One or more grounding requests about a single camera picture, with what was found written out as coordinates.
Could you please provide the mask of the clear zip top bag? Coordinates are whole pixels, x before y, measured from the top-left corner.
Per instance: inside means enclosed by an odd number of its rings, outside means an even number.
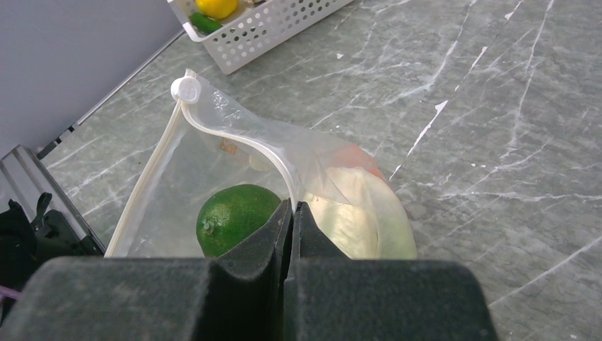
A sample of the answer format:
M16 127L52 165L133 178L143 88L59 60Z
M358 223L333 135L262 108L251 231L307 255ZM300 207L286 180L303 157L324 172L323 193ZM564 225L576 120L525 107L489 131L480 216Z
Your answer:
M107 257L204 256L197 216L220 190L253 184L293 204L352 143L264 119L193 70L170 87L175 108L106 248Z

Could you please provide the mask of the green lettuce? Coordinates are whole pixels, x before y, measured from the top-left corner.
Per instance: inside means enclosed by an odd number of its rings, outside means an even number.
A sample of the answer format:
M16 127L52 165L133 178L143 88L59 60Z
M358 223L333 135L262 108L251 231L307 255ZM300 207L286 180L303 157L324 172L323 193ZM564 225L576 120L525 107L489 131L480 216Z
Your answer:
M352 259L415 259L406 211L380 177L364 168L326 169L303 200L319 229Z

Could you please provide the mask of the green lime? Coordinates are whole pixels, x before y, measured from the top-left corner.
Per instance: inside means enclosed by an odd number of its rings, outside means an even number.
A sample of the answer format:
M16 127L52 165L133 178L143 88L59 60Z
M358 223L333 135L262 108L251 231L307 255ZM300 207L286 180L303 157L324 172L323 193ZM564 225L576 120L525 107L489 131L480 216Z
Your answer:
M281 199L253 184L235 185L213 194L197 216L197 241L206 257L219 257L262 227Z

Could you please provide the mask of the green chili pepper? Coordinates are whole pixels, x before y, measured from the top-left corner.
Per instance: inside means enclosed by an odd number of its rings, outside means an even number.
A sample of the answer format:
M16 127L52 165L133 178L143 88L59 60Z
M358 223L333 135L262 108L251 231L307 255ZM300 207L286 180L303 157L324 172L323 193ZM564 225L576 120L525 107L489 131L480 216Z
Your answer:
M201 33L209 35L222 28L220 22L212 20L200 12L194 12L189 17L190 23Z

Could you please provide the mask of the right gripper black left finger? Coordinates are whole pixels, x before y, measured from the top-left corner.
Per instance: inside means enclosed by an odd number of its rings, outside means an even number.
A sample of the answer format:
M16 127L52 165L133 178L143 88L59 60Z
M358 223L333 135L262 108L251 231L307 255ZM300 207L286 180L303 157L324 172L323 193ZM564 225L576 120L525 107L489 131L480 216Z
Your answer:
M280 340L292 207L219 258L64 256L26 284L2 340Z

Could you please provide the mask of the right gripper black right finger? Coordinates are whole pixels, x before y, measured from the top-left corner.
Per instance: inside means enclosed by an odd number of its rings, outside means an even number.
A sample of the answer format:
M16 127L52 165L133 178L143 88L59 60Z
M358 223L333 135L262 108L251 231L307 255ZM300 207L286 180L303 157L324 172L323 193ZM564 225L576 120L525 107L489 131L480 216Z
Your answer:
M286 340L497 340L476 277L436 260L353 260L301 202L283 283Z

